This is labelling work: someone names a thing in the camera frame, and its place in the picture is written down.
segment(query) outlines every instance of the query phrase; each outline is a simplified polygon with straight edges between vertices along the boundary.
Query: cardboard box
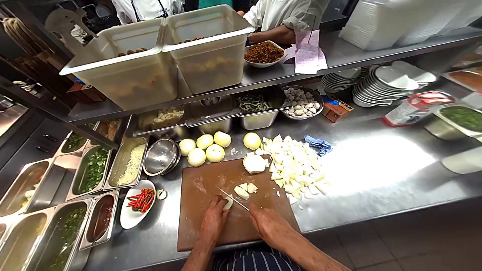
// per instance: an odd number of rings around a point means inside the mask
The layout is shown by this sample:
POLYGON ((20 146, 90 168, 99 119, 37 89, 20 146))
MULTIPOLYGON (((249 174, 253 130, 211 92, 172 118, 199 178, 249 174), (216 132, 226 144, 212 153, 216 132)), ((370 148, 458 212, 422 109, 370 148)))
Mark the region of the cardboard box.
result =
POLYGON ((338 120, 346 117, 350 111, 353 110, 353 107, 344 103, 343 101, 337 99, 335 96, 331 94, 327 94, 327 96, 335 102, 338 102, 338 105, 332 105, 325 101, 324 108, 321 111, 323 116, 327 119, 331 120, 332 122, 337 122, 338 120))

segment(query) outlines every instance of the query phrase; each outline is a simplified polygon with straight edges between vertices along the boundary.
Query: tile floor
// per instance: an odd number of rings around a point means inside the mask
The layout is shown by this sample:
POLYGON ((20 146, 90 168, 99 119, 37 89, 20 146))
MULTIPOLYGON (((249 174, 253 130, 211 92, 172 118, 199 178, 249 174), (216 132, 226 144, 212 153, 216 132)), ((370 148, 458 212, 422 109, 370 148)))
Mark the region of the tile floor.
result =
MULTIPOLYGON (((482 270, 482 199, 306 234, 357 271, 482 270)), ((180 270, 183 261, 142 271, 180 270)))

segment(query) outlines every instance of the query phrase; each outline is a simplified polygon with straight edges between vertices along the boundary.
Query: metal shelf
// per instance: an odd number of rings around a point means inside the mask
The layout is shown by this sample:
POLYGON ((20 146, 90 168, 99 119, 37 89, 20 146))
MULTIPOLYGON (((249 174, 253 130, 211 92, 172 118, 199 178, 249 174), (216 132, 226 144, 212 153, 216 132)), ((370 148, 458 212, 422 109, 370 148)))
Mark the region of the metal shelf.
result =
POLYGON ((136 110, 125 111, 113 102, 104 101, 90 105, 78 103, 68 115, 68 121, 75 125, 103 119, 112 119, 131 114, 152 111, 168 106, 182 105, 208 98, 240 93, 252 89, 287 83, 322 74, 371 65, 383 61, 391 61, 409 56, 425 54, 442 49, 475 43, 482 37, 482 29, 466 27, 454 30, 447 35, 426 40, 423 43, 404 47, 392 47, 378 51, 364 51, 338 37, 338 31, 320 36, 319 46, 325 53, 328 69, 322 69, 315 74, 296 74, 293 64, 279 64, 269 68, 259 69, 249 65, 244 66, 243 79, 240 84, 220 90, 214 90, 200 95, 179 98, 173 101, 148 106, 136 110))

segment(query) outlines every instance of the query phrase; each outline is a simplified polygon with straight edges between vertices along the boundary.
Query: drawer handle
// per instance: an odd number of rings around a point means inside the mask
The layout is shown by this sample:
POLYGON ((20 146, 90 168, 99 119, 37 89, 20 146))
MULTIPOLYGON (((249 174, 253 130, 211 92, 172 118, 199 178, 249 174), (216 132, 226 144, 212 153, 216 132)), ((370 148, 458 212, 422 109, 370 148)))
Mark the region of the drawer handle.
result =
POLYGON ((57 138, 51 136, 51 135, 43 135, 44 138, 52 141, 52 142, 57 142, 57 138))
POLYGON ((48 149, 44 148, 44 147, 41 147, 41 146, 35 146, 34 148, 38 149, 39 151, 41 152, 49 152, 48 149))

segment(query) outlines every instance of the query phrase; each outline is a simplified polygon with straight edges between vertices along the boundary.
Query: brown noodle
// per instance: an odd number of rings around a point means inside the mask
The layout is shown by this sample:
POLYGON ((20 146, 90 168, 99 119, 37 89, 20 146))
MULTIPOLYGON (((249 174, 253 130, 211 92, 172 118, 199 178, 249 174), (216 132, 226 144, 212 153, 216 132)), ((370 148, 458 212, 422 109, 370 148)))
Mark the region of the brown noodle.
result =
POLYGON ((251 46, 247 52, 244 53, 244 59, 253 63, 272 63, 282 58, 284 50, 277 47, 271 42, 265 41, 251 46))

